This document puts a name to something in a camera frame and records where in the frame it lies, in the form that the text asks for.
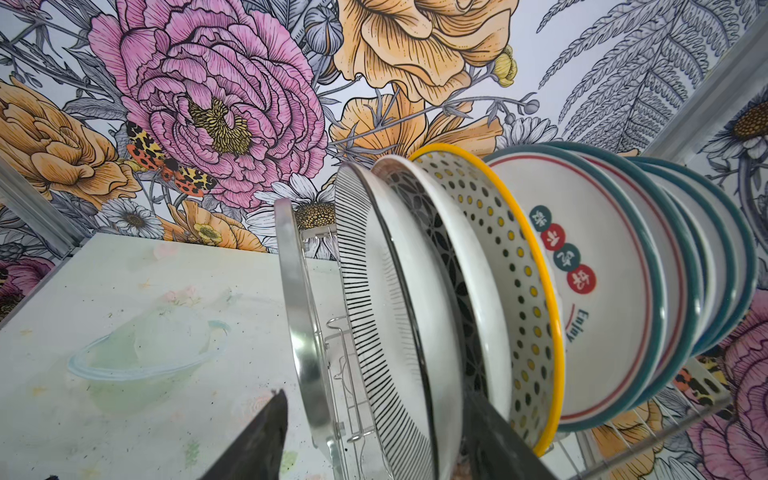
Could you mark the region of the black striped rim plate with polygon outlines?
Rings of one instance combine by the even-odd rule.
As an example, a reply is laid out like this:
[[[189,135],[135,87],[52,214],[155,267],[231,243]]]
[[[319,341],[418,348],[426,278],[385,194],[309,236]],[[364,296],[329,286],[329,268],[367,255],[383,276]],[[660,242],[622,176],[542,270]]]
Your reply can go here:
[[[450,290],[396,187],[346,163],[336,179],[344,303],[384,463],[395,479],[448,479],[462,437]]]

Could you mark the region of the black geometric pattern plate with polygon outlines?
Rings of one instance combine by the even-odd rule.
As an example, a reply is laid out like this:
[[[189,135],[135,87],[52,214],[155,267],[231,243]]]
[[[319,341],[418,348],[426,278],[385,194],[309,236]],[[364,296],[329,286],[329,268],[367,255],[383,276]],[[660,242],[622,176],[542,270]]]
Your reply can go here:
[[[490,265],[469,220],[446,189],[409,160],[388,155],[372,172],[415,216],[447,275],[458,304],[465,384],[507,420],[513,399],[507,327]]]

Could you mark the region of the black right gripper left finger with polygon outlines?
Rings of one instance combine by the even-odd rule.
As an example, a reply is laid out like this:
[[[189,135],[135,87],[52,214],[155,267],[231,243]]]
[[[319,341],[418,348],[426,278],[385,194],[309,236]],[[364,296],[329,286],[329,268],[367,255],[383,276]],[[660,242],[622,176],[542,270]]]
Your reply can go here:
[[[202,479],[278,479],[288,433],[288,411],[285,392],[274,391]]]

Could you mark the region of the chrome wire dish rack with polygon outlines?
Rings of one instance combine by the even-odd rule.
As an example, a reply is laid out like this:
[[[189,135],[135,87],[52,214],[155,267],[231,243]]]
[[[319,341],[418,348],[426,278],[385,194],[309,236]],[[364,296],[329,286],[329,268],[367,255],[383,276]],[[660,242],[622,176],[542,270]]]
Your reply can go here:
[[[276,201],[275,225],[283,250],[280,268],[294,365],[313,445],[329,459],[336,479],[393,479],[396,475],[362,390],[348,318],[319,319],[304,238],[290,201]],[[731,398],[725,389],[701,364],[694,368],[709,403],[694,402],[677,387],[668,386],[645,408],[633,410],[640,438],[635,443],[625,441],[623,450],[612,457],[601,457],[591,435],[579,432],[556,439],[539,459],[556,479],[606,479],[613,468],[647,456],[654,448],[728,411]]]

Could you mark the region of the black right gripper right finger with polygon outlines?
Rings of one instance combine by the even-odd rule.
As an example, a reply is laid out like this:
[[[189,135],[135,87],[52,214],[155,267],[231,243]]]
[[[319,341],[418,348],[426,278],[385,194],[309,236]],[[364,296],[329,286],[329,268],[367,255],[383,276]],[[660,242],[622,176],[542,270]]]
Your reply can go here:
[[[475,391],[464,394],[463,430],[473,479],[556,479],[489,401]]]

